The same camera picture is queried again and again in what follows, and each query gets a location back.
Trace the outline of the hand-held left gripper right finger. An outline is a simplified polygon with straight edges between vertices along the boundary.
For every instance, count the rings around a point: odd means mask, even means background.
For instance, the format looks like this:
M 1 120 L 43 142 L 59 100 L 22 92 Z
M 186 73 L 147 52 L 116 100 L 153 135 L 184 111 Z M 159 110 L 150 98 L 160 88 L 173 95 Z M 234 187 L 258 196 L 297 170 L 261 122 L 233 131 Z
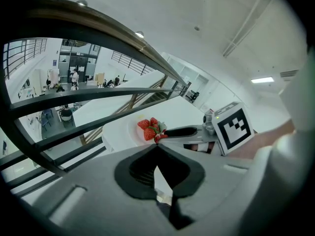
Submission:
M 168 218 L 157 222 L 159 236 L 236 236 L 242 211 L 229 195 L 251 161 L 157 146 L 157 187 L 172 194 Z

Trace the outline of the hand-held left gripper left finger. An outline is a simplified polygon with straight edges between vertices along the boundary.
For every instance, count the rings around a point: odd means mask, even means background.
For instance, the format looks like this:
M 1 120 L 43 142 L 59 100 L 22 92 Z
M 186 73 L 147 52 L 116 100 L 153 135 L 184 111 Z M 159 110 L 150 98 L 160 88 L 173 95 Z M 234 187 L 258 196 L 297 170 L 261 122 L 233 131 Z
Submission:
M 45 190 L 32 215 L 54 236 L 168 236 L 172 225 L 156 200 L 129 196 L 118 186 L 114 170 L 135 147 L 96 157 Z

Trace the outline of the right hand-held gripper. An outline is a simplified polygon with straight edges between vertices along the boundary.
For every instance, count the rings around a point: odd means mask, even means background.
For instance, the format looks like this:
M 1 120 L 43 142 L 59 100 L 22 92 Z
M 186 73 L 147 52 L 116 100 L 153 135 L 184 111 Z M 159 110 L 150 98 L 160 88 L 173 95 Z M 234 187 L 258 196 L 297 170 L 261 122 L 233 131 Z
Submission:
M 203 117 L 203 127 L 219 143 L 222 156 L 227 156 L 254 137 L 245 105 L 236 101 L 216 111 L 208 110 Z M 167 137 L 171 143 L 201 143 L 202 136 L 198 133 L 201 130 L 201 125 L 183 126 L 167 129 L 164 134 L 171 135 Z

